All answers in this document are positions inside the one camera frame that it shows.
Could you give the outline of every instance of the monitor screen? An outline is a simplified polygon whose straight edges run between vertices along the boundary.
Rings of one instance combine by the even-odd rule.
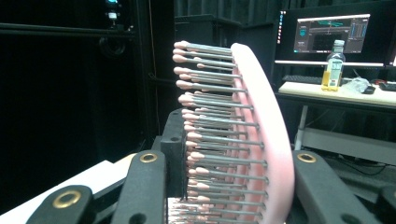
[[[335,39],[345,41],[346,65],[384,66],[396,22],[396,2],[283,10],[276,63],[325,64]]]

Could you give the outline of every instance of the bottle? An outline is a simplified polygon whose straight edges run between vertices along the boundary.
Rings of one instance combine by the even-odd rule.
[[[338,91],[343,74],[343,63],[346,61],[346,56],[343,54],[344,43],[344,40],[334,40],[332,53],[327,56],[327,65],[323,72],[321,83],[323,91]]]

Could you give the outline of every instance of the hairbrush bristle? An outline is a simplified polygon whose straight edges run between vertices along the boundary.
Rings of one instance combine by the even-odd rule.
[[[172,202],[170,223],[283,223],[294,172],[276,98],[253,52],[175,43],[178,100],[185,120],[186,199]]]

